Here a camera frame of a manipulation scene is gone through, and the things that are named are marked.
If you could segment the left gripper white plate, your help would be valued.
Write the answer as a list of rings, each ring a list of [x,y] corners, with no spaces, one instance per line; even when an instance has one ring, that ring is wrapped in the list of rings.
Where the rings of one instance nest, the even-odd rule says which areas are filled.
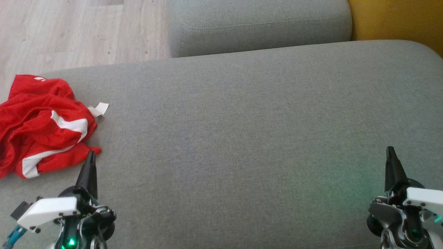
[[[59,197],[41,198],[19,217],[18,225],[36,231],[40,225],[57,222],[60,233],[49,249],[108,249],[115,230],[115,211],[98,202],[96,154],[89,151],[76,186]]]

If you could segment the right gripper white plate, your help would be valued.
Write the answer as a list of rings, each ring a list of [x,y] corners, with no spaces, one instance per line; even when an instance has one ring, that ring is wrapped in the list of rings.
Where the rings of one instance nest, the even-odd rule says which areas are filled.
[[[426,221],[443,226],[443,191],[408,179],[393,146],[386,148],[385,192],[368,209],[378,249],[443,249],[443,237],[425,228]]]

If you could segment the red shorts white stripe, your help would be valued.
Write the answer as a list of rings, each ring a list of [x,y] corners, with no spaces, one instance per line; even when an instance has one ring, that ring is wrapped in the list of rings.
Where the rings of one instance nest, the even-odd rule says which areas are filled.
[[[55,96],[13,98],[0,104],[0,178],[33,178],[82,162],[97,127],[81,102]]]

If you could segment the yellow cushion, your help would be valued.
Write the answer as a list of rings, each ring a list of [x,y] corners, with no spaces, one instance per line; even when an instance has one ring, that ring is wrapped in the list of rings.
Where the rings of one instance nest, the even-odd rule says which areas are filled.
[[[409,40],[443,58],[443,0],[347,0],[352,40]]]

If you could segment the grey fabric sofa seat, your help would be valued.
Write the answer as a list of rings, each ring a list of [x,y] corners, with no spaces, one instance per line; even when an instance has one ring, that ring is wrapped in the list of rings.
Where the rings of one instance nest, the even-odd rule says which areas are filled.
[[[87,106],[108,249],[378,249],[386,148],[443,190],[443,58],[350,41],[43,73]]]

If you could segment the grey sofa cushion section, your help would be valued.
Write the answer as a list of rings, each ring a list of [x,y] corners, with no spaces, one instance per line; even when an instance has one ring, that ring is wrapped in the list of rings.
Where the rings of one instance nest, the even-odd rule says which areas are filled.
[[[347,0],[168,0],[174,58],[347,42]]]

